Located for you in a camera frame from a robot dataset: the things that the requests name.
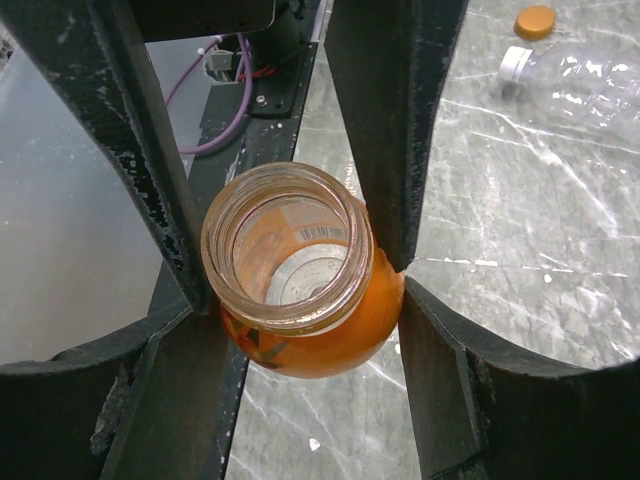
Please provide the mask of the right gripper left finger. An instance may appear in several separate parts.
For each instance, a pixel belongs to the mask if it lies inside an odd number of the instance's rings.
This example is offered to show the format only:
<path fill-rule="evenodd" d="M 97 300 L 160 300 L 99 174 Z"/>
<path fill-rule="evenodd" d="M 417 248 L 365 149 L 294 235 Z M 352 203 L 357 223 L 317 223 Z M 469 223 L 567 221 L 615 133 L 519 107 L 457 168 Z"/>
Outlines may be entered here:
<path fill-rule="evenodd" d="M 181 302 L 1 369 L 5 479 L 221 479 L 246 364 Z"/>

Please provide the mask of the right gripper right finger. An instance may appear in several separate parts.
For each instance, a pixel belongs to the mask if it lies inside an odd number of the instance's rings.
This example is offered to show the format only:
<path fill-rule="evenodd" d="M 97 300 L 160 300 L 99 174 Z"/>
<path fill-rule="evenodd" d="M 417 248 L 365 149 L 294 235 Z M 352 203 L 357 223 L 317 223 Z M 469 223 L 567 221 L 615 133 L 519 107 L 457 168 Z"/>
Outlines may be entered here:
<path fill-rule="evenodd" d="M 635 479 L 639 364 L 590 370 L 524 349 L 408 279 L 399 321 L 425 479 Z"/>

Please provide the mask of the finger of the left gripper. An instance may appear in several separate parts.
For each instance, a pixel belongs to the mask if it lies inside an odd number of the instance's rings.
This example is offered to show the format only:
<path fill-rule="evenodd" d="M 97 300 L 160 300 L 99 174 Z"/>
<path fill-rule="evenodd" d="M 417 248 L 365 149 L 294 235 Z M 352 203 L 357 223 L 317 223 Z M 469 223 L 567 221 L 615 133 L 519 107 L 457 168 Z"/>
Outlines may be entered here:
<path fill-rule="evenodd" d="M 338 0 L 325 51 L 378 245 L 415 256 L 438 103 L 465 0 Z"/>
<path fill-rule="evenodd" d="M 194 312 L 210 307 L 201 223 L 127 1 L 4 1 L 1 21 L 119 175 Z"/>

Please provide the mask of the orange bottle cap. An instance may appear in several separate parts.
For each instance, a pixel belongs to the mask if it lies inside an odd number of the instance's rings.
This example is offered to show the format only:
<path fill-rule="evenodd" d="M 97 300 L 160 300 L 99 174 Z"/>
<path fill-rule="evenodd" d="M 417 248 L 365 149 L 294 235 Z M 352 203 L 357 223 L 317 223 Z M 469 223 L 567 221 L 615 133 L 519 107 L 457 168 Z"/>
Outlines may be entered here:
<path fill-rule="evenodd" d="M 548 37 L 555 26 L 556 13 L 545 5 L 531 5 L 516 16 L 514 33 L 526 41 L 538 41 Z"/>

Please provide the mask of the clear bottle white cap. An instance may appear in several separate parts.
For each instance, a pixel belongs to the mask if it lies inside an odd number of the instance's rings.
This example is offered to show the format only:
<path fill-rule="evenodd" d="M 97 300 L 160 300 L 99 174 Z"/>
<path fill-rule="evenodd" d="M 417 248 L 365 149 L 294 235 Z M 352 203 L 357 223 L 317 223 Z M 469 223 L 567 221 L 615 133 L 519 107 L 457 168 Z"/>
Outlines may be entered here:
<path fill-rule="evenodd" d="M 499 76 L 538 117 L 639 143 L 635 55 L 585 43 L 561 43 L 542 53 L 511 46 Z"/>

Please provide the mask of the orange bottle with barcode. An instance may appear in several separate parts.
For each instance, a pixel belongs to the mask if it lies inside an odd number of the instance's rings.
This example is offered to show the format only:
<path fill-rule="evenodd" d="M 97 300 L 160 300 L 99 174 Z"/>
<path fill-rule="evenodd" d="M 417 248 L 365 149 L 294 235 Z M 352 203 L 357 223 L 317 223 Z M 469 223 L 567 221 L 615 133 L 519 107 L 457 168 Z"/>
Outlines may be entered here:
<path fill-rule="evenodd" d="M 298 362 L 292 371 L 273 371 L 298 378 L 333 376 L 366 363 L 394 330 L 405 289 L 403 275 L 377 244 L 365 204 L 313 168 L 325 177 L 332 213 L 307 230 L 311 243 L 295 256 L 285 279 L 314 290 L 319 328 L 294 345 Z"/>

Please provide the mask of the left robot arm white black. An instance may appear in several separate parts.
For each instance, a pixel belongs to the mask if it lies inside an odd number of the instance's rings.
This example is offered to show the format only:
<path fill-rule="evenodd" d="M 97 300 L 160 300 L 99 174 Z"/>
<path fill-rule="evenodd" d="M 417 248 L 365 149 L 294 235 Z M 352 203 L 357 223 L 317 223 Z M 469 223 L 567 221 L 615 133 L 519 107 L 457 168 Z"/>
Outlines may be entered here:
<path fill-rule="evenodd" d="M 435 114 L 467 5 L 340 1 L 327 57 L 378 244 L 413 260 Z M 192 309 L 212 302 L 146 43 L 263 30 L 272 1 L 5 1 L 1 20 L 120 176 Z"/>

